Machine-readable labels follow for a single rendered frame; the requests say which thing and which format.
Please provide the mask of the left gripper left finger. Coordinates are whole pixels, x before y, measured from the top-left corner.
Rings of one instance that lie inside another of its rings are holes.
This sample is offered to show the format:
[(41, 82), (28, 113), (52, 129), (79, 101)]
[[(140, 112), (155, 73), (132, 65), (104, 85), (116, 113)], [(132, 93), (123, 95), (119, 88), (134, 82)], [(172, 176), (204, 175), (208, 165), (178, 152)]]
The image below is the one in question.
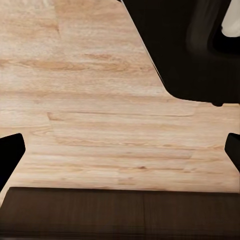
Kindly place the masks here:
[(26, 152), (21, 133), (0, 138), (0, 192)]

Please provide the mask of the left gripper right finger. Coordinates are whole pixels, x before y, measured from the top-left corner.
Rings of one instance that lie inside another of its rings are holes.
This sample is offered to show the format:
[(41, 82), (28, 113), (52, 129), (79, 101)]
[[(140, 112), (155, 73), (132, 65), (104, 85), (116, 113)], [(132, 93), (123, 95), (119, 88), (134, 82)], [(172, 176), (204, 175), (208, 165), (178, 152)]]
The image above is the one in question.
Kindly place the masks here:
[(240, 134), (229, 133), (224, 150), (240, 172)]

